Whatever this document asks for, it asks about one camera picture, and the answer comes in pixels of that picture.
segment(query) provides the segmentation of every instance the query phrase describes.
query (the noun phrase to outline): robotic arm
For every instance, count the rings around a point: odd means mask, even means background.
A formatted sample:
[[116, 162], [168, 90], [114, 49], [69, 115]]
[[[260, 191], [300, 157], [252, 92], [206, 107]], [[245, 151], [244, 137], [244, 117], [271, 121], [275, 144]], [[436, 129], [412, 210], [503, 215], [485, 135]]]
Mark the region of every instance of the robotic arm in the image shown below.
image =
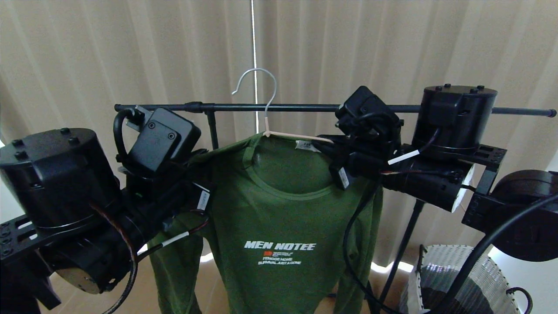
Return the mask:
[[[401, 144], [403, 121], [360, 87], [335, 112], [345, 136], [324, 135], [335, 144], [313, 144], [331, 158], [341, 189], [355, 177], [381, 174], [385, 188], [448, 211], [473, 190], [463, 223], [489, 233], [527, 204], [558, 192], [558, 175], [538, 170], [512, 173], [490, 192], [506, 153], [480, 144], [495, 97], [484, 87], [426, 88], [409, 145]], [[139, 131], [129, 152], [122, 140], [125, 119]], [[122, 190], [92, 130], [51, 130], [0, 149], [0, 174], [26, 213], [0, 226], [2, 269], [49, 309], [60, 304], [48, 280], [53, 272], [83, 291], [102, 293], [131, 271], [122, 298], [106, 312], [112, 313], [132, 288], [137, 250], [201, 196], [186, 170], [193, 155], [205, 152], [192, 152], [201, 134], [192, 122], [164, 108], [138, 106], [120, 110], [113, 131], [119, 171], [126, 175]], [[477, 187], [469, 186], [474, 164], [486, 167]], [[525, 260], [557, 258], [556, 225], [553, 202], [494, 244]]]

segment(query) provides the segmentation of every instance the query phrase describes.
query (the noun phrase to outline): hanger hook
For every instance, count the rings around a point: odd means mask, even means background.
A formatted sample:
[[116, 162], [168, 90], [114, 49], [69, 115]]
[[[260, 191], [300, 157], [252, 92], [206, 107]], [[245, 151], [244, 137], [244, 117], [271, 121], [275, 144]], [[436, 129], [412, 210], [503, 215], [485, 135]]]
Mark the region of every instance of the hanger hook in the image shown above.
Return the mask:
[[273, 74], [271, 74], [271, 72], [269, 72], [268, 70], [263, 69], [263, 68], [253, 68], [253, 69], [250, 69], [250, 70], [244, 72], [244, 74], [242, 74], [242, 76], [238, 79], [237, 89], [231, 95], [234, 95], [238, 92], [238, 89], [240, 88], [240, 84], [242, 83], [242, 80], [244, 79], [246, 74], [248, 74], [252, 71], [263, 71], [263, 72], [269, 74], [271, 76], [271, 78], [273, 79], [273, 95], [271, 96], [270, 101], [267, 102], [266, 110], [265, 110], [265, 113], [264, 113], [264, 116], [267, 117], [267, 109], [271, 105], [271, 102], [273, 101], [273, 99], [275, 98], [275, 94], [277, 94], [277, 79], [275, 79], [275, 76]]

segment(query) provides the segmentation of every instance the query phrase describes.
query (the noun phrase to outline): green shirt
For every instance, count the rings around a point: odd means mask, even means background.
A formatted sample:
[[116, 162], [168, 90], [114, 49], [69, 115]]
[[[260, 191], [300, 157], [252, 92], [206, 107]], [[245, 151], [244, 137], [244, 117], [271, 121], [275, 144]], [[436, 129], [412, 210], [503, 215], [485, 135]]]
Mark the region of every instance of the green shirt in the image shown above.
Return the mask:
[[[314, 313], [336, 283], [334, 312], [360, 311], [363, 293], [345, 268], [342, 242], [365, 185], [372, 183], [357, 180], [341, 191], [331, 181], [327, 157], [295, 146], [294, 140], [258, 134], [191, 161], [194, 172], [217, 187], [206, 209], [210, 224], [151, 256], [163, 313], [200, 312], [194, 286], [201, 237], [211, 246], [231, 313]], [[349, 256], [362, 282], [381, 207], [379, 189], [350, 233]], [[202, 221], [182, 213], [152, 243]]]

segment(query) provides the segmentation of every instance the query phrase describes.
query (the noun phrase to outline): horizontal bar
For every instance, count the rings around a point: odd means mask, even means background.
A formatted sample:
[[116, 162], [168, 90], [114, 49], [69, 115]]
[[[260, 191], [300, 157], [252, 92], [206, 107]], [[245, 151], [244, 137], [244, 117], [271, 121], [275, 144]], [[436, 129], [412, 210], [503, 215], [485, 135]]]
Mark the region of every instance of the horizontal bar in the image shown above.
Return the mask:
[[[120, 111], [125, 108], [133, 108], [135, 104], [115, 104], [114, 109]], [[173, 111], [186, 111], [202, 113], [206, 111], [264, 111], [265, 104], [253, 103], [201, 103], [189, 102], [182, 104], [140, 104], [147, 110], [165, 108]], [[399, 113], [418, 113], [418, 104], [392, 104], [389, 105], [393, 112]], [[334, 112], [339, 108], [338, 104], [272, 104], [268, 111], [280, 112]], [[493, 108], [492, 113], [497, 115], [522, 115], [522, 116], [543, 116], [555, 117], [555, 109], [528, 109], [528, 108]]]

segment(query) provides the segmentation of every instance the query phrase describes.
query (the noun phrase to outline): tan floor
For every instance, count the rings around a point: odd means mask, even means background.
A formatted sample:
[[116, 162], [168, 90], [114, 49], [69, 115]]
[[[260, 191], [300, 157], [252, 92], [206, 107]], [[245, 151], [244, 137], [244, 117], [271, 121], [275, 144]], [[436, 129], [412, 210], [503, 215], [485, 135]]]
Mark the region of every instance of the tan floor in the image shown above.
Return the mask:
[[[387, 304], [395, 306], [399, 300], [399, 295], [406, 282], [406, 273], [398, 273], [388, 296]], [[378, 291], [380, 284], [385, 280], [385, 274], [371, 273], [371, 282], [374, 291]], [[52, 285], [57, 294], [62, 299], [62, 304], [48, 311], [41, 308], [44, 314], [99, 314], [110, 307], [121, 295], [127, 278], [124, 278], [119, 285], [111, 292], [102, 294], [89, 294], [74, 288], [58, 275], [51, 277]], [[157, 288], [149, 259], [145, 259], [139, 266], [139, 273], [136, 283], [128, 299], [116, 311], [116, 314], [160, 314], [157, 304]], [[200, 264], [198, 274], [198, 284], [196, 295], [200, 308], [204, 314], [227, 314], [228, 302], [227, 293], [217, 266], [214, 261]], [[334, 299], [324, 299], [315, 313], [332, 313]], [[369, 313], [366, 302], [363, 302], [361, 313]]]

